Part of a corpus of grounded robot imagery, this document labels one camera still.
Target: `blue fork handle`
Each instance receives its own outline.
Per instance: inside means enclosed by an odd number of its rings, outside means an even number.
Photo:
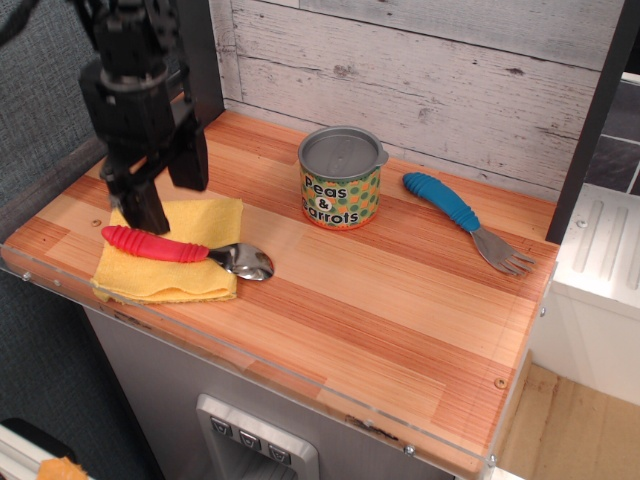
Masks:
[[[429,200],[449,215],[449,218],[462,229],[471,233],[480,228],[480,220],[471,207],[437,178],[425,173],[414,172],[407,173],[402,181],[407,190],[418,197]]]

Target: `wood grain surface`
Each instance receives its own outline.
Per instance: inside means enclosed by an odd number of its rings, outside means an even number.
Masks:
[[[276,275],[239,281],[237,299],[99,302],[88,284],[110,216],[99,166],[11,236],[3,257],[47,288],[474,478],[557,254],[544,241],[554,205],[391,159],[373,222],[327,231],[302,213],[304,135],[226,112],[206,130],[208,190],[176,189],[166,173],[156,182],[164,201],[243,200],[241,240],[265,250]],[[533,273],[489,266],[467,233],[404,189],[402,175],[416,170],[454,188],[485,227],[533,257]]]

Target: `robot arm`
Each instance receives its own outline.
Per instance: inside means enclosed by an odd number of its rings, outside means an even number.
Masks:
[[[0,29],[0,46],[27,24],[39,0],[22,0]],[[203,127],[194,113],[189,68],[181,60],[183,95],[171,99],[165,56],[181,45],[168,0],[71,0],[100,54],[82,69],[80,88],[108,154],[100,176],[112,203],[134,228],[156,234],[169,223],[155,178],[168,167],[174,185],[205,190],[209,173]]]

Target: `fork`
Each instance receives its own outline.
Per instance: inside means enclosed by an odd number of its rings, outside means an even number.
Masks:
[[[524,275],[534,259],[518,252],[502,238],[485,230],[471,207],[437,178],[420,172],[407,173],[404,186],[414,195],[429,200],[473,237],[480,255],[494,268],[510,275]]]

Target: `yellow cloth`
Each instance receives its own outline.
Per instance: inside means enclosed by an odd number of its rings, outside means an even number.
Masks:
[[[165,238],[221,247],[240,240],[242,200],[188,200],[165,202],[171,231]],[[114,210],[111,225],[127,225]],[[165,262],[135,257],[105,241],[91,284],[103,301],[113,292],[140,303],[229,300],[236,297],[237,278],[213,260],[193,263]]]

